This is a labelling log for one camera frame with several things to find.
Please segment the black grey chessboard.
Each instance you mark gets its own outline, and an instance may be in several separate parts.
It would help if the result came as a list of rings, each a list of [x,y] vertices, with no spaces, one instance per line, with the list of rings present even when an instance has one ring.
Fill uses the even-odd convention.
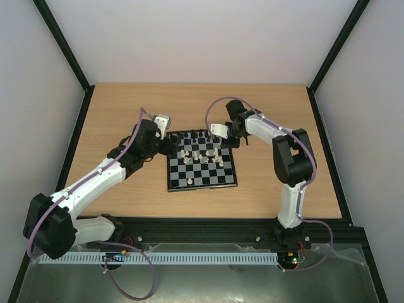
[[[170,134],[181,134],[182,140],[177,154],[167,157],[169,192],[238,185],[232,150],[220,146],[221,138],[205,129],[171,131],[167,136]]]

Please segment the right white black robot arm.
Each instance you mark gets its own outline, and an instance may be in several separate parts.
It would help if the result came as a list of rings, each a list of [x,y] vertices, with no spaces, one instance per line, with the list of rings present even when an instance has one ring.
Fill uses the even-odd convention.
[[[317,166],[308,133],[304,129],[284,128],[255,109],[247,110],[240,100],[231,100],[226,109],[230,121],[218,134],[222,146],[238,148],[241,138],[255,136],[272,147],[274,171],[283,184],[277,216],[282,228],[276,230],[275,239],[280,246],[289,247],[297,240],[294,228],[302,222],[306,187],[316,176]]]

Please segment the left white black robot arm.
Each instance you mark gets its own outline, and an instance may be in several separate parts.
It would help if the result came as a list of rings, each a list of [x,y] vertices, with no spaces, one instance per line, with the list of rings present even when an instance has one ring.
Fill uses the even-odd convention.
[[[30,202],[23,235],[36,247],[57,259],[72,247],[107,241],[119,235],[119,222],[110,215],[80,219],[81,212],[111,187],[128,179],[157,154],[170,155],[177,140],[166,137],[171,118],[155,116],[135,125],[128,142],[122,141],[87,175],[72,185]]]

